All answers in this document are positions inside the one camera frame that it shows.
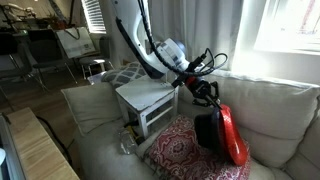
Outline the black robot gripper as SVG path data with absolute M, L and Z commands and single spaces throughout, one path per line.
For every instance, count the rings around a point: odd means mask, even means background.
M 203 78 L 191 76 L 186 79 L 185 86 L 194 97 L 193 105 L 221 108 L 217 81 L 209 83 Z

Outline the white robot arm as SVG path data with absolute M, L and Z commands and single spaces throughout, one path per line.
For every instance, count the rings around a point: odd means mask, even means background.
M 172 71 L 177 75 L 171 83 L 173 88 L 185 85 L 194 97 L 194 104 L 220 108 L 219 95 L 211 94 L 214 83 L 203 79 L 215 67 L 199 67 L 209 49 L 189 62 L 181 43 L 171 38 L 155 43 L 149 22 L 148 0 L 111 0 L 111 3 L 121 35 L 151 79 L 160 79 Z

